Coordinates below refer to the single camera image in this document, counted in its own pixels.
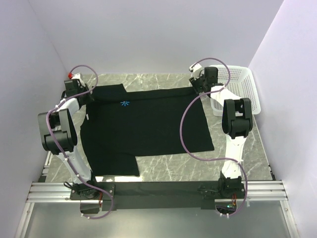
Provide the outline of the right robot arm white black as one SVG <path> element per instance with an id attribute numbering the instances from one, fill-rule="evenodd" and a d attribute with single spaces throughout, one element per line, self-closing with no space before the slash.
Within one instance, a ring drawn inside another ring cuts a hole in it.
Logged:
<path id="1" fill-rule="evenodd" d="M 242 154 L 243 148 L 253 128 L 251 100 L 241 98 L 225 85 L 218 82 L 218 69 L 200 64 L 189 68 L 189 79 L 196 93 L 206 93 L 211 99 L 222 105 L 222 130 L 226 135 L 225 162 L 218 179 L 217 192 L 221 197 L 228 198 L 234 193 L 243 192 L 242 185 Z"/>

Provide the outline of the black t shirt blue logo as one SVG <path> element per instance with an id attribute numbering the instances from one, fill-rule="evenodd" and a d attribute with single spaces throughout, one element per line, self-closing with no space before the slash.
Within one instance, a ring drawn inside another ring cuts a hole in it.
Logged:
<path id="1" fill-rule="evenodd" d="M 98 86 L 80 138 L 94 175 L 138 176 L 136 158 L 212 151 L 202 102 L 192 87 L 127 92 Z"/>

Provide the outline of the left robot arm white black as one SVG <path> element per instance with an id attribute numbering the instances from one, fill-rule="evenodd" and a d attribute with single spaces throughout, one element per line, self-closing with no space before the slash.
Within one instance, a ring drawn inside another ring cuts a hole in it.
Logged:
<path id="1" fill-rule="evenodd" d="M 57 110 L 38 114 L 38 125 L 41 143 L 46 151 L 51 152 L 62 160 L 69 170 L 73 184 L 68 182 L 64 186 L 79 196 L 94 199 L 98 196 L 99 187 L 91 169 L 84 163 L 79 154 L 78 137 L 72 116 L 79 109 L 93 101 L 89 88 L 80 74 L 72 75 L 64 82 L 65 91 L 62 93 L 61 106 Z"/>

